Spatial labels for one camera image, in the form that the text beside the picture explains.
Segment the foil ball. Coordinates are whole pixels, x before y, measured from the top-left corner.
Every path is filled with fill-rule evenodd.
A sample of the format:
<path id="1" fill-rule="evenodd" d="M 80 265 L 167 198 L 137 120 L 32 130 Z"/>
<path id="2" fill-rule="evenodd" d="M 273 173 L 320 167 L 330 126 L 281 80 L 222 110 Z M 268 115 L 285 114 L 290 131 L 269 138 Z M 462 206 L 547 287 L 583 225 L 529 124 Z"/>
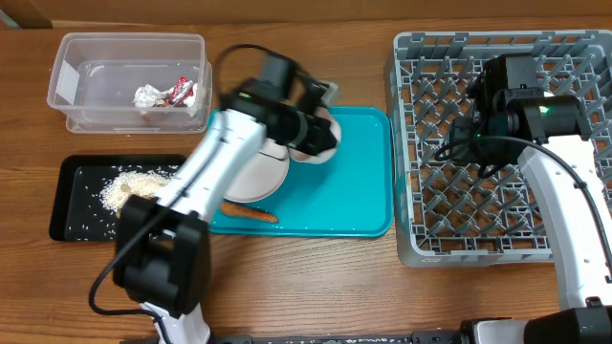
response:
<path id="1" fill-rule="evenodd" d="M 165 107 L 174 92 L 174 88 L 160 91 L 150 84 L 139 87 L 135 94 L 133 103 L 139 108 Z"/>

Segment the orange carrot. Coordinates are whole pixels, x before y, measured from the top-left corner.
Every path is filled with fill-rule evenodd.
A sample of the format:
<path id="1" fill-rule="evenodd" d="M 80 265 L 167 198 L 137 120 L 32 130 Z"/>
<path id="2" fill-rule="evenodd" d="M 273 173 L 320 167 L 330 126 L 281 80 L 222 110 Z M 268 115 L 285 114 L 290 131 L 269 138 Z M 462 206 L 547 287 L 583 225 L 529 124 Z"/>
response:
<path id="1" fill-rule="evenodd" d="M 236 203 L 222 203 L 221 212 L 232 218 L 249 219 L 271 224 L 278 222 L 278 219 L 273 214 Z"/>

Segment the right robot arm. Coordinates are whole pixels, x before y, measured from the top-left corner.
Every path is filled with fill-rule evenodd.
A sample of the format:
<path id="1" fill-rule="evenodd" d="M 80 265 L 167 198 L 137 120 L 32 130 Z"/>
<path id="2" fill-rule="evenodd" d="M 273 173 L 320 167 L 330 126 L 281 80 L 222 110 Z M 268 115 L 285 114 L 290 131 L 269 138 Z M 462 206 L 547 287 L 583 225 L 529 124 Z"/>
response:
<path id="1" fill-rule="evenodd" d="M 468 320 L 469 343 L 608 343 L 611 215 L 591 126 L 574 96 L 548 97 L 530 54 L 484 64 L 469 88 L 472 114 L 451 124 L 437 161 L 477 163 L 487 179 L 508 164 L 531 188 L 553 252 L 559 310 L 531 320 Z"/>

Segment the red snack wrapper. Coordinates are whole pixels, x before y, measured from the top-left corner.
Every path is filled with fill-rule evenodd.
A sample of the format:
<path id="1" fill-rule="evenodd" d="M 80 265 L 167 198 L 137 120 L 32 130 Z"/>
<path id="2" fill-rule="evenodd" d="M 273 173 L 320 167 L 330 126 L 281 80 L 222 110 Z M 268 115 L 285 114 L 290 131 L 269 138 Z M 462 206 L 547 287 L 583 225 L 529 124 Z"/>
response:
<path id="1" fill-rule="evenodd" d="M 172 93 L 165 101 L 167 107 L 180 107 L 185 105 L 185 100 L 194 95 L 195 82 L 181 76 L 173 88 Z"/>

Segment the white tissue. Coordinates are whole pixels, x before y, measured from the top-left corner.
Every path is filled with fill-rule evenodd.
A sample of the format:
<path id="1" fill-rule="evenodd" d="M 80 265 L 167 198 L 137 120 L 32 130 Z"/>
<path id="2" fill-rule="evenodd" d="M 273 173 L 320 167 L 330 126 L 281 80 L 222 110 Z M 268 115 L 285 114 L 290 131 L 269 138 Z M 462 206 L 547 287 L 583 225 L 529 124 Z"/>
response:
<path id="1" fill-rule="evenodd" d="M 191 96 L 185 98 L 184 104 L 187 106 L 187 113 L 192 118 L 195 118 L 208 106 L 208 91 L 205 86 L 201 86 L 199 83 L 194 83 L 191 88 L 191 93 Z"/>

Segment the pink bowl with food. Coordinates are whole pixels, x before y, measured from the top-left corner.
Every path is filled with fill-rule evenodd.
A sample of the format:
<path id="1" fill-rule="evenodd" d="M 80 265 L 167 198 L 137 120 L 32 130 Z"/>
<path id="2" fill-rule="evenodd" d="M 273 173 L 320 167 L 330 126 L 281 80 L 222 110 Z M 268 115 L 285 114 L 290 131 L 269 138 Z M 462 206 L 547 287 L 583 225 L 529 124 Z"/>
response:
<path id="1" fill-rule="evenodd" d="M 322 151 L 309 155 L 301 151 L 289 148 L 288 153 L 293 161 L 308 164 L 323 164 L 332 159 L 339 149 L 341 143 L 341 128 L 339 123 L 331 116 L 327 108 L 318 107 L 315 111 L 317 118 L 324 118 L 330 122 L 330 127 L 325 137 Z"/>

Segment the pink plate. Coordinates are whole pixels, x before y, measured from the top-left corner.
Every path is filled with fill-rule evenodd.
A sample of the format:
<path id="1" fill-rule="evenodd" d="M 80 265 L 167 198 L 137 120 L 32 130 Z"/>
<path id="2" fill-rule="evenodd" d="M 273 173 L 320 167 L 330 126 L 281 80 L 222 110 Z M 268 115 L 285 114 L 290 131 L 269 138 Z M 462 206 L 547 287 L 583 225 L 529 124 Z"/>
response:
<path id="1" fill-rule="evenodd" d="M 262 200 L 283 184 L 289 167 L 288 149 L 266 140 L 232 182 L 225 198 L 235 203 Z"/>

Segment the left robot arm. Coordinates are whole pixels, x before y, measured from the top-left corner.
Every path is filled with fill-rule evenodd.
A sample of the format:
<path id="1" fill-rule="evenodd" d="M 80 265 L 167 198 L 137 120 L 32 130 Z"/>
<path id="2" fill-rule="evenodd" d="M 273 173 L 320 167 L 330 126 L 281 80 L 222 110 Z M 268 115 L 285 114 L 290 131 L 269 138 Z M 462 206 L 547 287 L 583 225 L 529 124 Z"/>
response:
<path id="1" fill-rule="evenodd" d="M 262 75 L 220 96 L 204 140 L 171 181 L 120 211 L 116 256 L 105 268 L 152 318 L 162 343 L 208 343 L 200 308 L 210 278 L 208 228 L 236 176 L 266 140 L 327 161 L 339 126 L 317 115 L 338 87 L 310 76 L 294 60 L 268 54 Z"/>

